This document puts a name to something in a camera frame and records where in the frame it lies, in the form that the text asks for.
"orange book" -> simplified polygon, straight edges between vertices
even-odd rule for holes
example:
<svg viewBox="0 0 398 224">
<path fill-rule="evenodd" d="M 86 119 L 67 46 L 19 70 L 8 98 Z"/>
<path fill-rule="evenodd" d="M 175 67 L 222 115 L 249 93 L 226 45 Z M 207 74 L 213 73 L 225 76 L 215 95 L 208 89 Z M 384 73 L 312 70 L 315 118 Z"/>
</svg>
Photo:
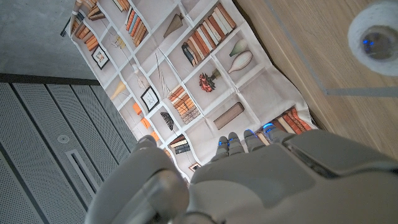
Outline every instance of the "orange book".
<svg viewBox="0 0 398 224">
<path fill-rule="evenodd" d="M 210 42 L 211 47 L 213 49 L 216 49 L 216 43 L 214 43 L 213 39 L 210 37 L 210 34 L 207 32 L 203 24 L 200 25 L 200 29 L 203 32 L 203 34 L 206 36 L 207 40 Z"/>
<path fill-rule="evenodd" d="M 134 39 L 134 45 L 136 47 L 138 46 L 139 37 L 141 36 L 142 32 L 144 31 L 144 27 L 145 27 L 145 25 L 144 25 L 144 23 L 142 23 L 141 27 L 139 29 L 137 28 L 137 31 L 136 31 L 137 35 L 136 35 L 136 37 Z"/>
<path fill-rule="evenodd" d="M 138 24 L 138 26 L 137 26 L 136 33 L 135 33 L 135 34 L 133 35 L 133 37 L 132 37 L 132 39 L 134 40 L 134 44 L 136 43 L 137 35 L 138 35 L 139 31 L 141 30 L 141 27 L 142 27 L 143 25 L 144 25 L 144 24 L 142 23 L 142 21 L 140 21 L 139 24 Z"/>
<path fill-rule="evenodd" d="M 95 36 L 93 35 L 92 37 L 90 37 L 88 40 L 86 40 L 85 44 L 87 44 L 88 42 L 92 41 L 95 38 Z"/>
<path fill-rule="evenodd" d="M 134 27 L 132 28 L 132 31 L 130 34 L 131 37 L 134 37 L 134 34 L 136 33 L 137 27 L 140 24 L 140 22 L 141 22 L 141 18 L 138 17 L 136 23 L 134 24 Z"/>
<path fill-rule="evenodd" d="M 225 34 L 221 30 L 221 28 L 218 26 L 218 23 L 216 22 L 216 20 L 214 19 L 213 16 L 209 16 L 209 21 L 210 21 L 211 25 L 214 27 L 214 29 L 216 29 L 216 31 L 217 31 L 218 35 L 220 35 L 221 39 L 224 39 Z"/>
<path fill-rule="evenodd" d="M 197 30 L 195 30 L 195 36 L 196 36 L 197 39 L 199 40 L 200 45 L 201 45 L 201 46 L 203 47 L 203 49 L 205 50 L 206 55 L 207 55 L 208 53 L 210 53 L 210 49 L 207 47 L 207 45 L 205 44 L 205 41 L 201 38 L 201 36 L 200 36 L 200 34 L 199 34 L 199 32 L 198 32 Z"/>
<path fill-rule="evenodd" d="M 77 38 L 79 38 L 79 35 L 83 32 L 83 29 L 85 29 L 85 28 L 86 28 L 86 26 L 83 24 L 83 25 L 77 30 L 75 36 L 76 36 Z"/>
<path fill-rule="evenodd" d="M 127 23 L 127 26 L 126 26 L 126 30 L 127 30 L 127 31 L 130 30 L 130 26 L 131 26 L 131 23 L 132 23 L 132 19 L 134 18 L 135 13 L 136 13 L 136 12 L 134 12 L 134 10 L 132 10 L 131 13 L 130 13 L 129 22 Z"/>
<path fill-rule="evenodd" d="M 201 60 L 200 54 L 198 53 L 197 49 L 195 48 L 195 46 L 193 45 L 191 40 L 187 40 L 186 43 L 188 44 L 189 48 L 193 51 L 193 53 L 195 54 L 198 62 Z"/>
<path fill-rule="evenodd" d="M 191 37 L 195 41 L 196 45 L 199 47 L 199 50 L 202 52 L 203 56 L 206 57 L 205 48 L 203 48 L 202 44 L 200 44 L 198 37 L 195 34 L 192 34 Z"/>
<path fill-rule="evenodd" d="M 79 39 L 82 39 L 82 38 L 84 38 L 88 33 L 89 33 L 89 28 L 88 27 L 86 27 L 86 28 L 84 28 L 83 29 L 83 31 L 80 33 L 80 35 L 79 35 Z"/>
<path fill-rule="evenodd" d="M 87 43 L 86 43 L 86 45 L 87 45 L 87 47 L 88 46 L 90 46 L 91 44 L 93 44 L 94 42 L 96 42 L 97 41 L 97 38 L 93 38 L 93 39 L 91 39 L 90 41 L 88 41 Z"/>
<path fill-rule="evenodd" d="M 224 9 L 224 6 L 220 3 L 217 5 L 217 8 L 220 10 L 221 14 L 224 16 L 227 23 L 231 26 L 232 29 L 236 27 L 236 23 L 234 20 L 229 16 L 228 12 Z"/>
<path fill-rule="evenodd" d="M 95 42 L 88 47 L 88 51 L 92 51 L 96 46 L 98 46 L 97 40 L 95 40 Z"/>
<path fill-rule="evenodd" d="M 144 26 L 144 30 L 142 31 L 142 33 L 140 34 L 140 36 L 138 37 L 138 42 L 137 42 L 137 46 L 141 43 L 141 41 L 143 40 L 145 33 L 147 32 L 147 28 Z"/>
</svg>

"wooden floor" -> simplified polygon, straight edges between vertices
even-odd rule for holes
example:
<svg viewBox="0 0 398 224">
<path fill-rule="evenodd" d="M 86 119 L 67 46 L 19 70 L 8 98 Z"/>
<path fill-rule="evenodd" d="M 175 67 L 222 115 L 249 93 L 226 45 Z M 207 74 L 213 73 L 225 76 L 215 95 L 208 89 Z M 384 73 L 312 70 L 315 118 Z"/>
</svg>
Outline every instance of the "wooden floor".
<svg viewBox="0 0 398 224">
<path fill-rule="evenodd" d="M 398 78 L 360 64 L 346 37 L 351 21 L 373 1 L 235 1 L 323 128 L 398 159 Z"/>
</svg>

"blue light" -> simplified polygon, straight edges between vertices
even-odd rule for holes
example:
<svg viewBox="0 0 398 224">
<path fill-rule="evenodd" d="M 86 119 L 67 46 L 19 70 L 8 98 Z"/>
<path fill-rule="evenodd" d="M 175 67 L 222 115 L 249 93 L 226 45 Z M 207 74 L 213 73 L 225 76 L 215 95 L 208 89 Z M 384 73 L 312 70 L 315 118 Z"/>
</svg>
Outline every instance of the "blue light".
<svg viewBox="0 0 398 224">
<path fill-rule="evenodd" d="M 274 125 L 274 124 L 272 124 L 272 123 L 267 123 L 267 124 L 265 124 L 262 128 L 266 128 L 266 127 L 269 127 L 269 126 L 272 126 L 272 125 Z"/>
</svg>

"book spine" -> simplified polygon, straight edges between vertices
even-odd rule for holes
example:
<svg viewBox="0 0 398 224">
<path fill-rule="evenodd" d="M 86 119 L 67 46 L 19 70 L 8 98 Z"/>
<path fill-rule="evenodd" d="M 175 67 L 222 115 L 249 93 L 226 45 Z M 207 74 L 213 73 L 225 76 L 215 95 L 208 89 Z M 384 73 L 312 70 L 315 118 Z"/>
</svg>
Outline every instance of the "book spine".
<svg viewBox="0 0 398 224">
<path fill-rule="evenodd" d="M 129 12 L 127 13 L 126 20 L 124 21 L 124 25 L 127 25 L 129 23 L 129 19 L 131 17 L 131 12 L 132 12 L 132 7 L 130 6 Z"/>
<path fill-rule="evenodd" d="M 301 134 L 302 133 L 300 128 L 297 127 L 297 125 L 292 121 L 292 119 L 287 114 L 283 115 L 283 118 L 286 121 L 286 123 L 293 129 L 293 131 L 296 134 Z"/>
<path fill-rule="evenodd" d="M 86 28 L 86 26 L 83 24 L 83 25 L 80 27 L 80 29 L 77 30 L 75 36 L 76 36 L 77 38 L 79 38 L 80 34 L 83 32 L 83 29 L 85 29 L 85 28 Z"/>
<path fill-rule="evenodd" d="M 210 34 L 207 32 L 205 26 L 202 24 L 200 25 L 200 29 L 205 35 L 207 41 L 210 43 L 212 49 L 216 49 L 216 44 L 214 43 L 213 39 L 210 37 Z"/>
<path fill-rule="evenodd" d="M 144 30 L 141 32 L 141 34 L 140 34 L 139 37 L 138 37 L 137 46 L 141 43 L 141 41 L 143 40 L 143 38 L 144 38 L 144 36 L 145 36 L 145 33 L 147 32 L 147 28 L 145 27 L 144 24 L 143 24 L 143 26 L 144 26 Z"/>
<path fill-rule="evenodd" d="M 92 41 L 95 38 L 95 36 L 93 35 L 92 37 L 90 37 L 89 39 L 87 39 L 85 41 L 85 44 L 88 44 L 90 41 Z"/>
<path fill-rule="evenodd" d="M 138 19 L 138 14 L 134 12 L 134 17 L 132 18 L 131 26 L 129 28 L 129 34 L 131 34 L 132 29 L 136 25 L 137 19 Z"/>
<path fill-rule="evenodd" d="M 206 55 L 208 53 L 210 53 L 209 48 L 205 44 L 205 41 L 200 37 L 198 30 L 195 30 L 193 38 L 195 38 L 195 37 L 196 37 L 195 42 L 198 41 L 197 43 L 199 43 L 199 47 L 201 46 L 203 48 L 203 50 L 202 49 L 200 49 L 200 50 L 202 50 Z"/>
<path fill-rule="evenodd" d="M 197 62 L 199 62 L 201 60 L 201 57 L 190 39 L 187 40 L 187 44 L 197 58 Z"/>
<path fill-rule="evenodd" d="M 225 34 L 223 32 L 223 30 L 221 30 L 221 27 L 218 25 L 218 23 L 216 22 L 216 20 L 214 19 L 213 16 L 209 17 L 209 21 L 210 24 L 214 27 L 214 29 L 216 30 L 216 33 L 221 37 L 221 40 L 224 39 Z"/>
<path fill-rule="evenodd" d="M 134 15 L 135 15 L 135 14 L 136 14 L 136 12 L 131 11 L 130 16 L 129 16 L 129 20 L 128 20 L 127 26 L 126 26 L 126 30 L 127 30 L 127 31 L 130 30 L 131 23 L 132 23 L 132 20 L 134 19 Z"/>
<path fill-rule="evenodd" d="M 205 56 L 204 56 L 203 52 L 200 50 L 198 44 L 197 44 L 197 43 L 195 42 L 195 40 L 193 39 L 193 37 L 189 37 L 189 40 L 191 40 L 191 43 L 192 43 L 192 45 L 194 46 L 195 50 L 198 52 L 199 57 L 200 57 L 201 59 L 204 59 Z"/>
<path fill-rule="evenodd" d="M 184 55 L 186 56 L 186 58 L 189 60 L 189 62 L 191 63 L 191 65 L 193 66 L 193 61 L 195 60 L 193 58 L 193 55 L 189 52 L 188 50 L 188 44 L 184 43 L 182 46 L 182 52 L 184 53 Z"/>
<path fill-rule="evenodd" d="M 131 34 L 130 34 L 131 37 L 134 38 L 134 34 L 136 34 L 138 25 L 140 25 L 140 24 L 142 24 L 141 18 L 140 18 L 140 17 L 137 17 L 137 21 L 136 21 L 136 23 L 134 24 L 134 27 L 132 28 L 132 31 L 131 31 Z"/>
<path fill-rule="evenodd" d="M 203 42 L 205 43 L 205 45 L 207 47 L 207 49 L 206 49 L 206 50 L 208 50 L 207 53 L 210 53 L 213 50 L 213 47 L 211 46 L 209 40 L 206 38 L 206 35 L 203 33 L 203 31 L 200 27 L 198 27 L 197 31 L 199 33 L 200 38 L 203 40 Z"/>
<path fill-rule="evenodd" d="M 216 46 L 218 45 L 218 39 L 216 38 L 216 36 L 213 34 L 213 32 L 211 31 L 211 29 L 210 29 L 210 27 L 207 25 L 207 23 L 206 23 L 206 21 L 205 22 L 203 22 L 203 26 L 204 26 L 204 28 L 206 29 L 206 31 L 207 31 L 207 33 L 209 34 L 209 36 L 210 36 L 210 38 L 211 38 L 211 40 L 213 41 L 213 43 L 214 43 L 214 49 L 216 48 Z"/>
<path fill-rule="evenodd" d="M 232 31 L 232 27 L 229 25 L 229 23 L 226 21 L 225 17 L 222 15 L 222 13 L 220 12 L 220 10 L 218 8 L 215 8 L 214 11 L 216 12 L 216 15 L 218 16 L 218 18 L 220 19 L 221 23 L 225 26 L 227 32 L 231 32 Z"/>
<path fill-rule="evenodd" d="M 292 109 L 292 113 L 293 113 L 293 117 L 294 117 L 295 119 L 297 119 L 297 120 L 303 125 L 303 127 L 305 128 L 305 130 L 307 130 L 307 131 L 312 130 L 312 128 L 311 128 L 306 122 L 304 122 L 303 120 L 301 120 L 301 119 L 299 118 L 299 115 L 297 114 L 296 108 L 293 108 L 293 109 Z"/>
<path fill-rule="evenodd" d="M 220 12 L 224 16 L 224 18 L 227 21 L 227 23 L 231 26 L 231 28 L 234 29 L 236 27 L 236 23 L 231 18 L 231 16 L 228 14 L 228 12 L 224 9 L 224 6 L 220 3 L 220 4 L 217 5 L 217 8 L 220 10 Z"/>
<path fill-rule="evenodd" d="M 138 42 L 138 37 L 140 36 L 142 30 L 144 29 L 144 23 L 142 23 L 142 21 L 140 22 L 140 24 L 138 25 L 138 28 L 136 30 L 136 33 L 134 34 L 134 45 L 137 47 L 137 42 Z"/>
<path fill-rule="evenodd" d="M 216 12 L 212 13 L 212 16 L 214 18 L 214 20 L 216 21 L 217 25 L 221 28 L 221 30 L 223 31 L 224 35 L 227 35 L 228 31 L 225 28 L 225 26 L 223 25 L 223 23 L 221 22 L 220 18 L 217 16 Z"/>
<path fill-rule="evenodd" d="M 83 43 L 85 43 L 88 39 L 90 39 L 94 34 L 90 31 L 83 39 Z"/>
</svg>

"picture frame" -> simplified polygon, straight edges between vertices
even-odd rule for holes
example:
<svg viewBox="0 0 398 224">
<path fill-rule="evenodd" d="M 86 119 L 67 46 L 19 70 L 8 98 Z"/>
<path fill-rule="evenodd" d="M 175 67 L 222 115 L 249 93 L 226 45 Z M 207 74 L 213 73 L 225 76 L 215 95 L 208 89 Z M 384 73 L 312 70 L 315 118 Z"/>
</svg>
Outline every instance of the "picture frame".
<svg viewBox="0 0 398 224">
<path fill-rule="evenodd" d="M 192 170 L 192 172 L 195 172 L 201 165 L 199 163 L 195 163 L 194 165 L 190 166 L 189 169 Z"/>
<path fill-rule="evenodd" d="M 98 46 L 94 50 L 94 52 L 91 56 L 93 57 L 93 59 L 97 63 L 97 65 L 99 66 L 99 69 L 101 69 L 101 70 L 109 61 L 109 57 L 106 55 L 105 51 L 101 48 L 101 46 Z"/>
<path fill-rule="evenodd" d="M 141 99 L 145 103 L 145 106 L 148 109 L 148 112 L 153 110 L 155 106 L 159 104 L 159 98 L 157 97 L 154 89 L 150 86 L 148 89 L 142 94 Z"/>
</svg>

